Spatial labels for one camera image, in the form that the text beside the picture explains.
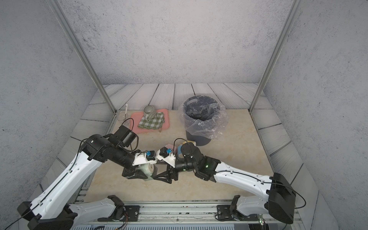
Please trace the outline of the green white pencil sharpener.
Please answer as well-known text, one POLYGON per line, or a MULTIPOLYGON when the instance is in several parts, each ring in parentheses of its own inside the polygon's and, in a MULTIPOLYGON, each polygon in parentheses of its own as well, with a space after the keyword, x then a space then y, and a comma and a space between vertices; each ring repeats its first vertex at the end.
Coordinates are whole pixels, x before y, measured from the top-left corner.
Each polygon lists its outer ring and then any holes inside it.
POLYGON ((141 165, 139 169, 147 176, 147 180, 152 180, 158 171, 154 164, 149 163, 141 165))

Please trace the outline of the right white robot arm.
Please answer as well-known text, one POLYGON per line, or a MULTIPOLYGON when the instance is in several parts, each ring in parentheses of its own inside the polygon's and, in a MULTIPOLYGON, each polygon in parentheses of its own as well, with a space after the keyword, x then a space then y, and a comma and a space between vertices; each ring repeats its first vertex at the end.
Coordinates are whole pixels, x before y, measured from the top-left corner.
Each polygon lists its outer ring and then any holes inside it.
POLYGON ((240 220, 241 216, 253 214, 269 214, 284 224, 294 222, 296 197, 299 193, 292 188, 284 175, 258 175, 234 168, 218 159, 203 155, 191 142, 183 144, 180 150, 180 155, 167 147, 158 150, 155 158, 164 161, 167 169, 154 176, 155 180, 170 184, 173 180, 178 180, 179 173, 193 172, 203 181, 231 185, 257 196, 255 199, 234 196, 231 203, 231 216, 234 219, 240 220))

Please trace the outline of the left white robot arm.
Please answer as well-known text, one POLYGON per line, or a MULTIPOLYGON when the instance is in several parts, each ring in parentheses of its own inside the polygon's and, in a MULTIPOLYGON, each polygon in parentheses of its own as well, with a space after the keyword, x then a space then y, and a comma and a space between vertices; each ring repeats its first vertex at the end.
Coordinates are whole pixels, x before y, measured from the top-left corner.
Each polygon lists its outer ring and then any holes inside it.
POLYGON ((115 195, 84 205, 69 204, 70 198, 86 179, 103 163, 122 166, 127 179, 146 180, 153 174, 156 152, 127 149, 139 137, 121 125, 114 134, 95 134, 81 142, 71 164, 33 201, 22 202, 17 208, 30 230, 70 230, 80 224, 101 219, 127 221, 124 202, 115 195))

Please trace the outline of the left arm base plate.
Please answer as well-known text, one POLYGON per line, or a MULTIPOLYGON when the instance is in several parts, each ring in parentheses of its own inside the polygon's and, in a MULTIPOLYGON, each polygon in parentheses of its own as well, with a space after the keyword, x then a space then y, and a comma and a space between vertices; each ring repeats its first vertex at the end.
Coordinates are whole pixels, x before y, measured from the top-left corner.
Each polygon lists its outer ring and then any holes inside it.
POLYGON ((136 222, 139 217, 140 206, 116 207, 113 213, 107 218, 98 218, 98 222, 136 222))

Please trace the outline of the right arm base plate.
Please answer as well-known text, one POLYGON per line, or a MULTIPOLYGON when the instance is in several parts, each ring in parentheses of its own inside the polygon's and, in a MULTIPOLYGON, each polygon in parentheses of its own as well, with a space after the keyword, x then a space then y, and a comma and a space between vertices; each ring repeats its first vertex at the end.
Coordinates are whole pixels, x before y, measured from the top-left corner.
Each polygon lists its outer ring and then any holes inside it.
POLYGON ((238 221, 236 208, 232 205, 217 205, 217 213, 215 219, 217 221, 238 221))

